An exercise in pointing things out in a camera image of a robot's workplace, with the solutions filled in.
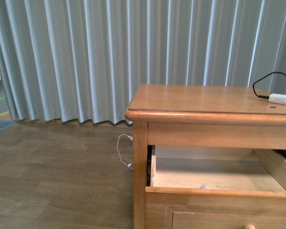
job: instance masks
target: black cable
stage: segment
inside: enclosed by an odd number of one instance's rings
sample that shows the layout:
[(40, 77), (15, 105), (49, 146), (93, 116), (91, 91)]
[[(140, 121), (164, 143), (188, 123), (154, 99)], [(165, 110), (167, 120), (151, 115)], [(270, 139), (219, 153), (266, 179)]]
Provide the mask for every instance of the black cable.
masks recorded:
[(254, 86), (255, 86), (255, 84), (256, 84), (257, 82), (260, 82), (261, 80), (265, 79), (266, 77), (268, 77), (268, 76), (270, 76), (270, 75), (272, 75), (272, 74), (282, 74), (282, 75), (286, 76), (286, 74), (283, 73), (283, 72), (272, 72), (272, 73), (269, 73), (268, 75), (265, 75), (265, 76), (262, 77), (261, 79), (255, 81), (255, 82), (253, 83), (253, 85), (252, 85), (252, 88), (253, 88), (254, 94), (255, 94), (258, 98), (269, 99), (269, 96), (267, 96), (267, 95), (258, 95), (258, 94), (256, 93), (256, 91), (255, 91)]

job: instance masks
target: drawer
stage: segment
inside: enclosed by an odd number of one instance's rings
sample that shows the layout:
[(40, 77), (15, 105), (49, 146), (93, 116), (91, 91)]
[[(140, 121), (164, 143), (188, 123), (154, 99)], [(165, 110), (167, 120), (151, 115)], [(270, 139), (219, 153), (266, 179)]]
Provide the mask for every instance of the drawer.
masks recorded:
[(174, 212), (172, 229), (286, 229), (286, 218)]
[(156, 146), (151, 165), (146, 229), (286, 229), (286, 159), (272, 150)]

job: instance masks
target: power cord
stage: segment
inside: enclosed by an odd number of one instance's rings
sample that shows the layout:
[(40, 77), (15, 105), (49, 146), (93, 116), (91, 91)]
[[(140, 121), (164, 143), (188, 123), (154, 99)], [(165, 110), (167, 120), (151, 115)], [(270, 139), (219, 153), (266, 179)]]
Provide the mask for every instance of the power cord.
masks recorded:
[(269, 96), (267, 96), (267, 95), (258, 95), (258, 94), (256, 93), (256, 91), (255, 91), (255, 84), (256, 84), (257, 82), (260, 82), (261, 80), (265, 79), (266, 77), (272, 75), (272, 74), (282, 74), (282, 75), (284, 75), (284, 76), (286, 77), (286, 74), (283, 73), (283, 72), (272, 72), (272, 73), (269, 73), (268, 75), (265, 75), (265, 76), (262, 77), (261, 79), (255, 81), (255, 82), (253, 83), (253, 85), (252, 85), (252, 88), (253, 88), (254, 94), (255, 94), (258, 98), (269, 99)]
[(133, 169), (133, 168), (131, 167), (131, 166), (133, 165), (132, 163), (126, 164), (126, 163), (123, 162), (122, 159), (121, 159), (121, 154), (120, 154), (120, 151), (119, 151), (119, 143), (120, 143), (120, 138), (121, 138), (122, 136), (128, 137), (131, 141), (133, 141), (133, 137), (131, 137), (131, 136), (129, 136), (129, 135), (126, 135), (126, 134), (121, 134), (121, 135), (119, 136), (118, 142), (117, 142), (117, 144), (116, 144), (116, 150), (118, 151), (120, 161), (121, 161), (127, 168)]

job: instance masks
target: white cable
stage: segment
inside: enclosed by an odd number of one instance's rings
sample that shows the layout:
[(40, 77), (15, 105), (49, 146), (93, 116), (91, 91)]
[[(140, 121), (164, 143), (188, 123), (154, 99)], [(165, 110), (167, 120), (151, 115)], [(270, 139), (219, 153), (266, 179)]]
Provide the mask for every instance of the white cable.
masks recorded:
[(133, 137), (131, 137), (131, 136), (129, 136), (129, 135), (121, 134), (121, 135), (119, 136), (118, 142), (117, 142), (117, 144), (116, 144), (116, 150), (118, 151), (120, 161), (121, 161), (127, 168), (133, 169), (133, 168), (131, 168), (132, 163), (130, 163), (130, 164), (127, 165), (127, 164), (126, 164), (125, 162), (123, 162), (122, 159), (121, 159), (121, 154), (120, 154), (120, 151), (119, 151), (119, 142), (120, 142), (120, 137), (121, 137), (121, 136), (126, 136), (126, 137), (128, 137), (131, 141), (133, 140)]

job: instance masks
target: nightstand top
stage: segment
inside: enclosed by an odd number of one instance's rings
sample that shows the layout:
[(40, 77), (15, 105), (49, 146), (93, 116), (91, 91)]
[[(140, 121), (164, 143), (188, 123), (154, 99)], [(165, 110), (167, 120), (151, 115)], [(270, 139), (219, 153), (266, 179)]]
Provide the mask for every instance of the nightstand top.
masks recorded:
[[(257, 89), (258, 94), (269, 95)], [(249, 87), (142, 84), (129, 111), (286, 115), (286, 105), (257, 98)]]

